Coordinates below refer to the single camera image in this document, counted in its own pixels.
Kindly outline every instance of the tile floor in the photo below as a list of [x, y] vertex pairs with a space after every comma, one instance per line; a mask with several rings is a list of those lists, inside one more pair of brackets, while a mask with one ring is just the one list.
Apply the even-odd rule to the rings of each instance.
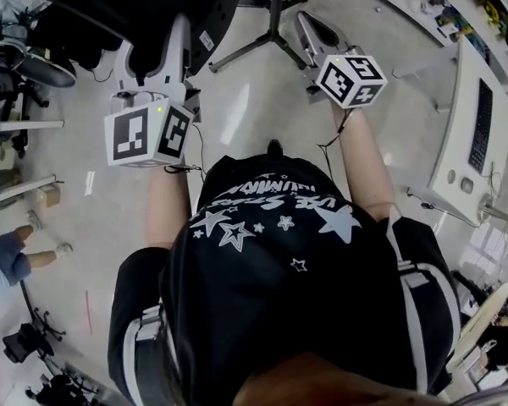
[[[377, 7], [383, 10], [378, 13]], [[432, 165], [445, 117], [434, 111], [424, 95], [390, 74], [403, 59], [437, 45], [379, 0], [310, 0], [288, 10], [282, 19], [281, 33], [295, 49], [293, 17], [298, 8], [314, 11], [340, 26], [389, 76], [389, 86], [367, 109], [386, 162], [417, 169]], [[264, 9], [239, 8], [213, 59], [254, 39], [267, 26]], [[104, 78], [112, 65], [113, 55], [108, 54], [97, 69], [98, 77]], [[31, 136], [30, 154], [23, 161], [27, 176], [55, 173], [64, 181], [60, 205], [38, 210], [46, 229], [34, 236], [28, 250], [49, 249], [68, 241], [75, 252], [35, 272], [27, 285], [36, 305], [50, 310], [54, 325], [68, 332], [61, 352], [86, 373], [111, 383], [106, 376], [106, 352], [113, 286], [120, 263], [143, 242], [147, 171], [107, 166], [102, 118], [109, 113], [108, 99], [116, 89], [113, 77], [98, 84], [82, 69], [78, 75], [75, 88], [49, 92], [51, 106], [42, 113], [46, 119], [63, 118], [65, 127]], [[329, 103], [307, 104], [301, 73], [275, 45], [256, 50], [219, 74], [204, 68], [191, 81], [202, 89], [201, 130], [207, 169], [224, 154], [246, 157], [262, 152], [272, 138], [281, 140], [288, 155], [327, 168], [316, 144], [334, 133]], [[188, 163], [201, 165], [200, 147], [197, 134], [192, 133], [187, 142]], [[329, 157], [335, 181], [347, 194], [336, 146]], [[86, 195], [90, 171], [95, 172], [93, 191]], [[199, 173], [191, 173], [189, 183], [195, 200], [201, 188]], [[497, 277], [508, 281], [508, 227], [504, 224], [490, 222], [474, 230], [453, 217], [422, 210], [417, 200], [402, 192], [399, 204], [407, 216], [435, 229], [449, 265], [461, 267], [478, 281]], [[24, 223], [24, 212], [33, 205], [27, 197], [0, 211], [0, 233]], [[498, 206], [508, 210], [508, 165]]]

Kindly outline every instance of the white cube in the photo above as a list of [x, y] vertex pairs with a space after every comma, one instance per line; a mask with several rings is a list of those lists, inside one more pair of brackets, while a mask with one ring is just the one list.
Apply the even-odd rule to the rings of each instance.
[[145, 168], [181, 163], [193, 118], [168, 98], [106, 116], [108, 164]]
[[388, 83], [371, 56], [327, 56], [316, 84], [342, 108], [371, 105]]

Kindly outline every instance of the blue shorts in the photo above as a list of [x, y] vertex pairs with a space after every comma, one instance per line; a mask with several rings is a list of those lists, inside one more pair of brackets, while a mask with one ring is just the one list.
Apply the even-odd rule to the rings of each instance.
[[16, 232], [0, 236], [0, 269], [9, 281], [9, 285], [17, 284], [30, 275], [30, 263], [25, 253], [25, 247]]

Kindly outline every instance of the keyboard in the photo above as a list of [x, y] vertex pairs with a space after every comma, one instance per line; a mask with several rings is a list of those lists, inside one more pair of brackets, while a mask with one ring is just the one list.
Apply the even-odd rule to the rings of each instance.
[[474, 138], [472, 139], [471, 154], [468, 157], [468, 163], [480, 174], [483, 172], [485, 154], [488, 151], [492, 113], [493, 91], [489, 89], [483, 80], [480, 80], [476, 128], [474, 129]]

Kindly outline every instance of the star print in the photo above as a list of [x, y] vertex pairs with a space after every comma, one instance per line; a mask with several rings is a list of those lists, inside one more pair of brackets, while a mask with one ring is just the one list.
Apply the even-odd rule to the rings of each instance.
[[352, 206], [343, 206], [337, 212], [326, 211], [319, 207], [314, 207], [314, 211], [325, 220], [326, 224], [320, 230], [319, 233], [335, 232], [339, 237], [349, 244], [352, 241], [352, 228], [362, 225], [352, 216]]
[[301, 271], [304, 271], [306, 272], [306, 268], [305, 268], [305, 261], [297, 261], [296, 259], [294, 259], [294, 261], [292, 261], [290, 263], [295, 269], [297, 269], [298, 272], [301, 272]]
[[256, 179], [259, 179], [259, 178], [269, 179], [269, 176], [273, 176], [273, 175], [274, 175], [274, 173], [260, 174]]
[[219, 222], [231, 219], [231, 217], [226, 217], [224, 215], [226, 211], [227, 209], [224, 209], [223, 211], [217, 213], [205, 211], [205, 219], [202, 219], [196, 224], [192, 224], [190, 228], [205, 226], [205, 233], [207, 234], [207, 237], [209, 237], [213, 232], [214, 226], [216, 226]]
[[294, 227], [295, 224], [291, 221], [291, 217], [280, 217], [280, 222], [277, 224], [278, 227], [281, 227], [284, 229], [285, 232], [288, 231], [290, 227]]
[[225, 235], [220, 240], [218, 246], [221, 247], [226, 244], [232, 244], [240, 253], [243, 251], [243, 239], [249, 236], [256, 236], [254, 233], [245, 229], [244, 221], [233, 225], [223, 222], [220, 224], [220, 227], [225, 231]]

